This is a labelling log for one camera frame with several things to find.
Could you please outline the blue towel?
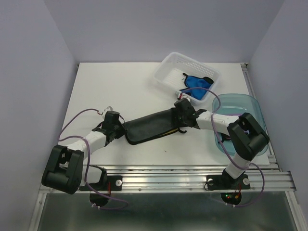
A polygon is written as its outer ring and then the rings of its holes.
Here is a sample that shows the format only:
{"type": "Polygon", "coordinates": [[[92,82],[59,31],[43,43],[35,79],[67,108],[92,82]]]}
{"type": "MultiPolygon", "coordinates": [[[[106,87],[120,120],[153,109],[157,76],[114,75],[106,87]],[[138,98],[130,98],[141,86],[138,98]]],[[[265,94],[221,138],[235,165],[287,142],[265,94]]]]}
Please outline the blue towel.
{"type": "Polygon", "coordinates": [[[196,77],[182,73],[185,76],[184,85],[186,88],[181,89],[180,91],[197,99],[202,100],[205,94],[207,93],[206,89],[214,84],[214,81],[209,77],[196,77]]]}

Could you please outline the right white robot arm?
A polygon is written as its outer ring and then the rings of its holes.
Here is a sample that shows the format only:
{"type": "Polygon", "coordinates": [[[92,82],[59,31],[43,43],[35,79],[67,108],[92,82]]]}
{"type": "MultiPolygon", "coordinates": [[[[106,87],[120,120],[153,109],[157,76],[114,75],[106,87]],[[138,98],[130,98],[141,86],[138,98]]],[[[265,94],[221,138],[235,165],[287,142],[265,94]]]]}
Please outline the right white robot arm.
{"type": "Polygon", "coordinates": [[[175,121],[180,127],[191,127],[214,131],[218,142],[223,145],[219,134],[227,135],[234,148],[235,155],[225,154],[230,163],[220,175],[211,175],[206,182],[208,190],[229,190],[242,183],[241,177],[252,164],[256,155],[268,145],[270,139],[264,129],[250,113],[240,116],[220,115],[205,109],[195,110],[188,99],[174,103],[175,121]]]}

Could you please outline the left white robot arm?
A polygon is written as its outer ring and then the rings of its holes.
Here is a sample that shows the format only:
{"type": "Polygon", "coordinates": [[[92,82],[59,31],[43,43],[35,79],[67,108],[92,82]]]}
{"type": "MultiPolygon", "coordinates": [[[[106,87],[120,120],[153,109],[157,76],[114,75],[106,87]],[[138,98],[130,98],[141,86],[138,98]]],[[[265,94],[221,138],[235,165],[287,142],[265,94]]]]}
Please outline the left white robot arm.
{"type": "Polygon", "coordinates": [[[104,148],[113,140],[122,137],[126,130],[120,122],[120,113],[103,112],[103,121],[85,136],[69,136],[78,139],[68,145],[56,145],[52,148],[42,175],[41,184],[67,194],[74,194],[80,186],[86,184],[84,159],[90,160],[93,152],[104,148]]]}

